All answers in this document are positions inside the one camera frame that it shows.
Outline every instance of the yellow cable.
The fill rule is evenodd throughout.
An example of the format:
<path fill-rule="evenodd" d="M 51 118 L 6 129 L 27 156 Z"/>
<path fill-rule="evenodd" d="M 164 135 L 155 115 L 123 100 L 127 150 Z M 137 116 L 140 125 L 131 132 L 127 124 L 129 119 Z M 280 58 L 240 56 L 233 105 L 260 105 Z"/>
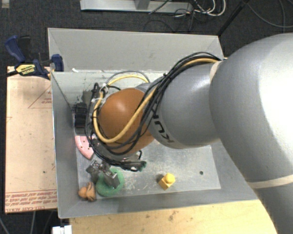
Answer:
<path fill-rule="evenodd" d="M 185 63 L 184 65 L 182 65 L 182 67 L 184 67 L 186 65 L 189 65 L 189 64 L 197 63 L 197 62 L 211 62 L 211 63 L 213 63 L 213 62 L 217 62 L 217 60 L 214 60 L 214 59 L 211 59 L 211 58 L 199 58 L 199 59 L 191 60 L 191 61 Z M 125 78 L 130 78 L 130 77 L 143 79 L 143 77 L 135 76 L 135 75 L 122 76 L 122 77 L 118 77 L 118 78 L 114 79 L 113 81 L 109 82 L 108 85 L 111 85 L 111 84 L 115 83 L 118 80 L 125 79 Z M 111 139 L 105 138 L 101 134 L 99 126 L 98 126 L 97 109 L 98 109 L 98 107 L 99 107 L 99 105 L 100 105 L 100 103 L 101 103 L 101 101 L 103 99 L 103 93 L 100 92 L 100 98 L 99 98 L 98 102 L 96 103 L 96 105 L 94 106 L 94 109 L 93 109 L 94 110 L 94 113 L 93 113 L 93 126 L 94 126 L 95 133 L 97 134 L 98 138 L 101 141 L 103 141 L 103 142 L 105 142 L 107 144 L 113 143 L 113 142 L 119 140 L 120 138 L 122 138 L 125 135 L 125 133 L 129 130 L 129 128 L 132 126 L 133 122 L 138 117 L 139 113 L 143 110 L 144 106 L 150 101 L 151 97 L 153 96 L 153 94 L 155 92 L 155 89 L 156 88 L 154 88 L 152 90 L 152 92 L 145 98 L 145 100 L 138 107 L 138 109 L 136 110 L 136 112 L 134 113 L 132 118 L 129 120 L 127 125 L 121 130 L 121 132 L 119 134 L 117 134 L 114 138 L 111 138 Z"/>

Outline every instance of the wooden table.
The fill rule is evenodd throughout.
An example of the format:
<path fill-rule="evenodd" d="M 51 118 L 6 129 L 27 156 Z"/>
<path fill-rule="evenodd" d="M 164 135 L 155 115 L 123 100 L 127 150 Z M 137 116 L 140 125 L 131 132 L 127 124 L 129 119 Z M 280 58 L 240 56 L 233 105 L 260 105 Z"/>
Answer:
<path fill-rule="evenodd" d="M 259 200 L 71 218 L 73 234 L 275 234 Z"/>

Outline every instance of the cardboard sheet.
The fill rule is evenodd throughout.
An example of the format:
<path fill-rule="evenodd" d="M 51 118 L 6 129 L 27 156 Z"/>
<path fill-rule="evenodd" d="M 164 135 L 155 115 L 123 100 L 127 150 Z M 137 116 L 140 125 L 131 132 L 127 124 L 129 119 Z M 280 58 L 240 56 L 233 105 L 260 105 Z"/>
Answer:
<path fill-rule="evenodd" d="M 55 209 L 51 82 L 9 77 L 6 110 L 5 212 Z"/>

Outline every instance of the black carpet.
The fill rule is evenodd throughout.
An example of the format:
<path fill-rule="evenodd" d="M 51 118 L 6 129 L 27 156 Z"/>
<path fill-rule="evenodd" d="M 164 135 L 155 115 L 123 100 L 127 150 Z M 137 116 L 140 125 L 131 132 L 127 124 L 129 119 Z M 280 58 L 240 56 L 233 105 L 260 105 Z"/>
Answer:
<path fill-rule="evenodd" d="M 220 17 L 198 15 L 197 19 L 188 16 L 175 19 L 172 15 L 127 12 L 81 12 L 80 0 L 10 0 L 10 8 L 2 8 L 0 0 L 0 75 L 5 67 L 16 64 L 5 47 L 4 42 L 12 35 L 30 35 L 32 52 L 40 52 L 42 59 L 48 58 L 47 28 L 83 28 L 117 31 L 174 32 L 180 34 L 216 35 L 234 8 L 241 0 L 226 0 L 227 9 Z M 284 4 L 286 24 L 293 24 L 293 7 Z M 251 0 L 250 5 L 265 19 L 282 24 L 282 9 L 278 0 Z M 264 37 L 282 33 L 283 29 L 263 22 L 247 6 L 231 23 L 221 36 L 225 56 L 231 55 L 242 46 Z M 293 32 L 286 28 L 284 32 Z M 5 153 L 5 111 L 6 82 L 0 81 L 0 216 L 10 234 L 30 232 L 32 213 L 4 214 L 4 153 Z M 37 212 L 34 225 L 35 234 L 41 234 L 50 212 Z M 53 213 L 48 225 L 59 225 Z"/>

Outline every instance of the blue clamp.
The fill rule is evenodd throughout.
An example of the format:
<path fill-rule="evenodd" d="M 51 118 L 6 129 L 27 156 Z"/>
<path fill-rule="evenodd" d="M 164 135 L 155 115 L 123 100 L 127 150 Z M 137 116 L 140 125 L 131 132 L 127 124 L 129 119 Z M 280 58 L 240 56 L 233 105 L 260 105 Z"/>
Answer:
<path fill-rule="evenodd" d="M 24 56 L 22 50 L 20 49 L 17 36 L 11 36 L 5 43 L 5 48 L 9 52 L 10 55 L 14 56 L 18 64 L 14 67 L 15 71 L 20 74 L 21 76 L 38 76 L 41 78 L 49 79 L 50 72 L 46 70 L 41 63 L 34 59 L 30 63 L 25 63 L 26 57 Z M 64 64 L 63 59 L 59 54 L 55 54 L 51 57 L 51 60 L 46 61 L 46 63 L 54 63 L 55 71 L 63 72 L 64 71 Z"/>

